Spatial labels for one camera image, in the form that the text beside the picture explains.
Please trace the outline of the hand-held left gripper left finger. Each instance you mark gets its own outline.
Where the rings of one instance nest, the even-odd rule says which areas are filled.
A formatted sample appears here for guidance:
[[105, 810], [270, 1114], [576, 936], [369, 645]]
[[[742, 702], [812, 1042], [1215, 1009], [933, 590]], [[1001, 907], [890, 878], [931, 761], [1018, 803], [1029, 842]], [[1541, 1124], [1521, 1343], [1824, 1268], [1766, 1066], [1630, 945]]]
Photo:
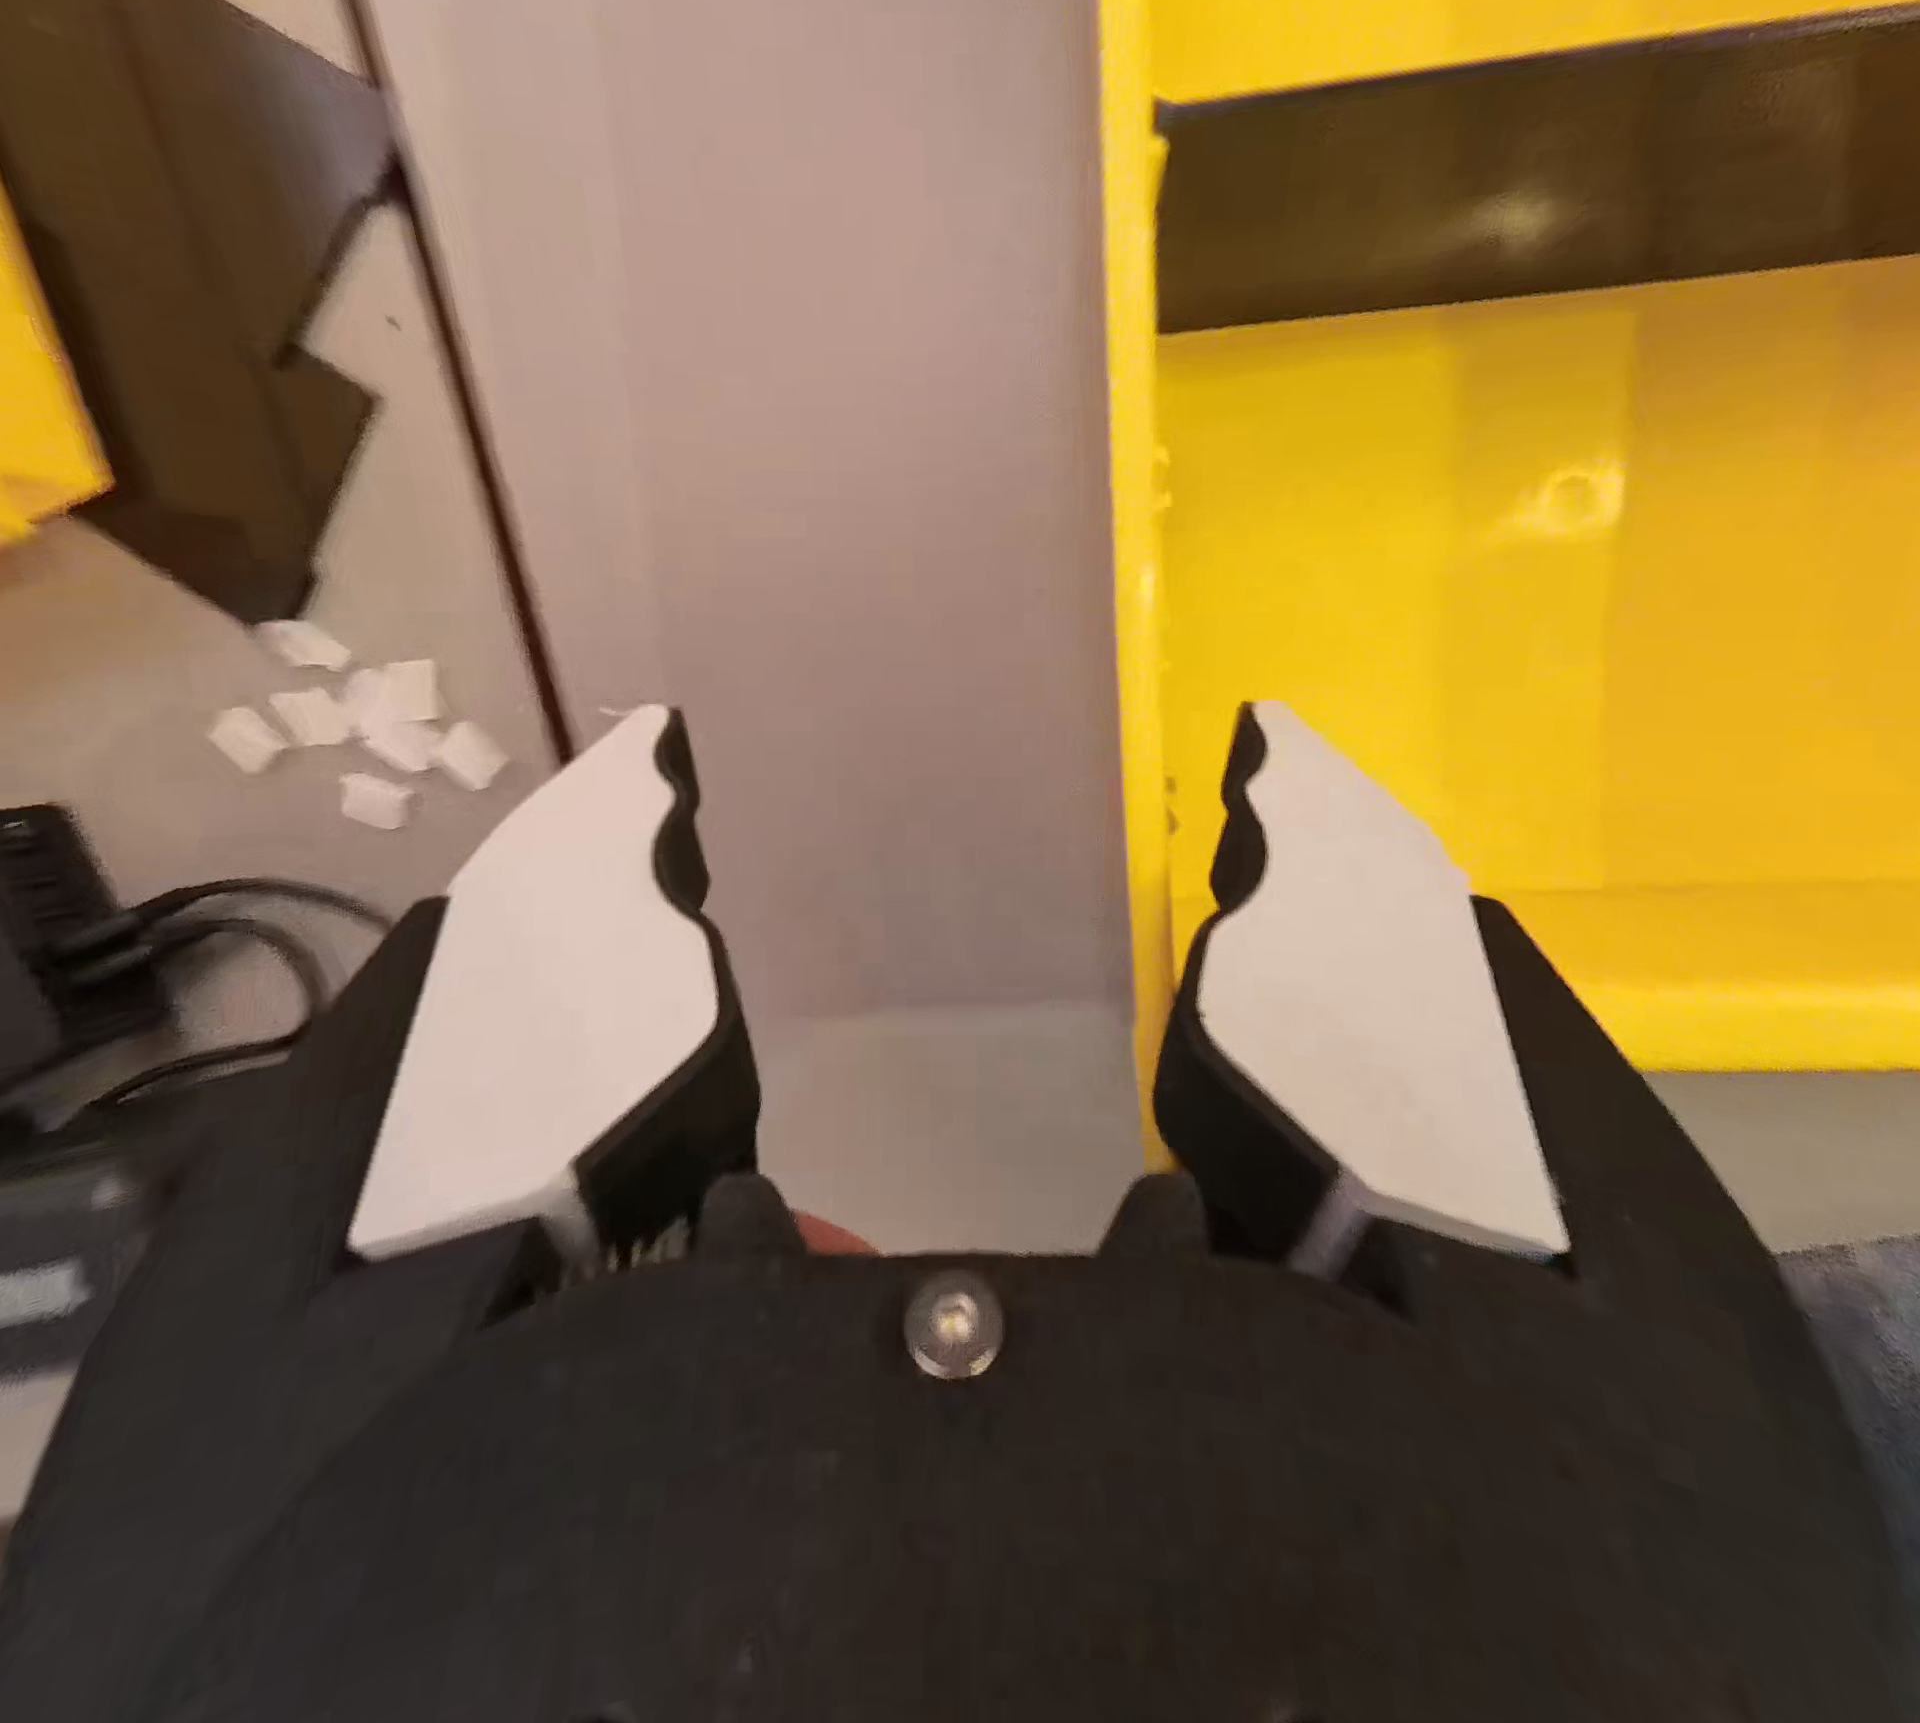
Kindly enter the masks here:
[[450, 880], [346, 1251], [538, 1224], [603, 1271], [762, 1164], [762, 1074], [706, 919], [698, 773], [642, 704]]

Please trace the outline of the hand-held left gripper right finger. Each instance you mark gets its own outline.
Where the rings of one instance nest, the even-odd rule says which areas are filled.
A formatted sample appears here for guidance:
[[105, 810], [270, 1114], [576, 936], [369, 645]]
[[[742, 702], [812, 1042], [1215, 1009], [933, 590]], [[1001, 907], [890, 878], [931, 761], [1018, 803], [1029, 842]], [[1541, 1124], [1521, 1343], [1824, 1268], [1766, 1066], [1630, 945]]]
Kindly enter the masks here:
[[1238, 708], [1219, 817], [1154, 1075], [1207, 1247], [1329, 1282], [1398, 1224], [1559, 1268], [1569, 1216], [1441, 838], [1284, 704]]

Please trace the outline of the pile of white paper scraps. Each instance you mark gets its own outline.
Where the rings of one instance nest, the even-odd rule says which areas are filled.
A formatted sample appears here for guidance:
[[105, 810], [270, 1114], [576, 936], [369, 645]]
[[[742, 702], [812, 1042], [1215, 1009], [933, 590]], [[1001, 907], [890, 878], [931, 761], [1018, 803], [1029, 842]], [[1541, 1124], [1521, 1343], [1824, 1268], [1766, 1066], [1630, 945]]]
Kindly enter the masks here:
[[264, 625], [254, 639], [293, 678], [260, 704], [220, 708], [204, 734], [238, 777], [314, 758], [346, 827], [400, 833], [427, 786], [481, 797], [512, 773], [494, 734], [450, 708], [435, 660], [362, 664], [312, 620]]

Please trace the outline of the black electronic device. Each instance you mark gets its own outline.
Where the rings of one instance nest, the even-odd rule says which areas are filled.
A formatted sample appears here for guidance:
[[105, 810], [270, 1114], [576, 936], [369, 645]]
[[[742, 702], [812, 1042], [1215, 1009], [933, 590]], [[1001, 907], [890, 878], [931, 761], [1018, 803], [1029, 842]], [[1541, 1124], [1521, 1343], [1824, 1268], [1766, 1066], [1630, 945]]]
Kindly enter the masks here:
[[70, 940], [110, 919], [110, 887], [57, 806], [0, 812], [0, 1085], [22, 1090], [110, 1040], [114, 991], [79, 982]]

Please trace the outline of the yellow plastic bin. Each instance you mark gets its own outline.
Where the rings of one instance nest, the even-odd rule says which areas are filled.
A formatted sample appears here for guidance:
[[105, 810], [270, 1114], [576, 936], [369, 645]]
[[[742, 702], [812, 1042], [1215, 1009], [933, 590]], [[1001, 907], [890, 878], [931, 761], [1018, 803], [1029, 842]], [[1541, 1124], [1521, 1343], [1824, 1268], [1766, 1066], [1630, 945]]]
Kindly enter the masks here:
[[38, 279], [13, 197], [0, 197], [0, 547], [114, 490], [110, 459]]
[[1098, 0], [1134, 1068], [1279, 702], [1650, 1074], [1917, 1068], [1917, 256], [1157, 328], [1161, 100], [1917, 0]]

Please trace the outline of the person's blue jeans leg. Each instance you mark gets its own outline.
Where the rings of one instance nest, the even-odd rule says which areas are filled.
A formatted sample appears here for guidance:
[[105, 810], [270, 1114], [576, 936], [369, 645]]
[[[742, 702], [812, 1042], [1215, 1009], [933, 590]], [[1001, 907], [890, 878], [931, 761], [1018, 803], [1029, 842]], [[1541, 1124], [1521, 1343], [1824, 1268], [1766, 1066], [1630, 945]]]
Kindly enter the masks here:
[[1834, 1374], [1847, 1424], [1886, 1496], [1920, 1488], [1920, 1237], [1811, 1247], [1779, 1259]]

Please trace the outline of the black flat panel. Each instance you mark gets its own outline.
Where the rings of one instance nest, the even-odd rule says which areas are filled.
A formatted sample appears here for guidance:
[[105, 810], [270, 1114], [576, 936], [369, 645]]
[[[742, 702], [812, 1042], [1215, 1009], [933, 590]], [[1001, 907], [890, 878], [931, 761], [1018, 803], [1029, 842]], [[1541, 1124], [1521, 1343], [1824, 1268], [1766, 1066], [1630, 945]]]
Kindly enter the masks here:
[[394, 197], [386, 96], [226, 0], [0, 0], [6, 192], [110, 490], [233, 625], [308, 608], [377, 395], [302, 348]]

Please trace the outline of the black bin divider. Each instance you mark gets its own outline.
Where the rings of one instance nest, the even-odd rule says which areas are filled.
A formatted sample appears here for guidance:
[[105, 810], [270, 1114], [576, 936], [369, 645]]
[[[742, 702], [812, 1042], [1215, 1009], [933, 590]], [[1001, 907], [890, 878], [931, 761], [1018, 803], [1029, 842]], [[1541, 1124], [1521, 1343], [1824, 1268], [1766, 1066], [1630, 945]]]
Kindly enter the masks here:
[[1163, 336], [1920, 245], [1920, 16], [1161, 100]]

